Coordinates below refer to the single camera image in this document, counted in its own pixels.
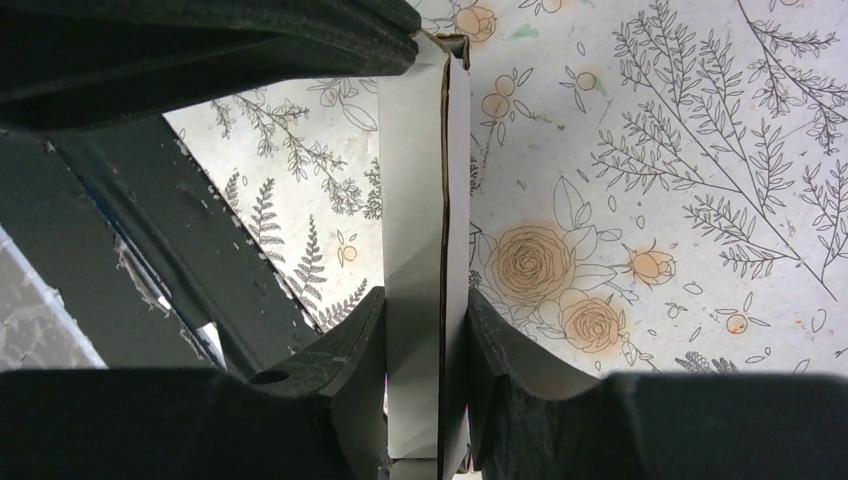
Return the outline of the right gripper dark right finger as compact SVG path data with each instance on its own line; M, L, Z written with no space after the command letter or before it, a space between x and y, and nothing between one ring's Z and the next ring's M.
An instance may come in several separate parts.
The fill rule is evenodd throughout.
M471 291L472 458L486 479L843 479L847 381L829 375L594 378Z

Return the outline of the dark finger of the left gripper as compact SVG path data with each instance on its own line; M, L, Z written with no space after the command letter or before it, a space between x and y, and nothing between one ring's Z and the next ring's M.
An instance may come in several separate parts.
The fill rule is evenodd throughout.
M5 1L1 125L97 128L283 80L400 75L420 28L405 1Z

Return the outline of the white cardboard paper box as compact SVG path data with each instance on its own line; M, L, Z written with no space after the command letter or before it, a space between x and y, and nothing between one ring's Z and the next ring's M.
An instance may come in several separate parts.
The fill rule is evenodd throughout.
M394 479L450 479L469 445L469 40L414 40L378 82L388 454Z

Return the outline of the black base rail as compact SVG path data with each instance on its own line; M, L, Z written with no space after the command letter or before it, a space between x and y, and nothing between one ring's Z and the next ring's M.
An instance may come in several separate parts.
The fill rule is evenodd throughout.
M317 337L161 117L3 131L1 225L110 367L246 378Z

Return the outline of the floral patterned table cloth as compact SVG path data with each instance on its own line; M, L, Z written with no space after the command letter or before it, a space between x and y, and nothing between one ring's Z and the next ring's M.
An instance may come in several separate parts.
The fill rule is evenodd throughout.
M470 42L469 282L593 375L847 372L843 1L418 1Z

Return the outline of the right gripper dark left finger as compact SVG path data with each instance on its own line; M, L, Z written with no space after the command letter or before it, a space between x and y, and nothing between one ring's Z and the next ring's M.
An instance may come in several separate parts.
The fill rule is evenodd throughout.
M376 479L385 291L247 381L193 368L1 376L5 479Z

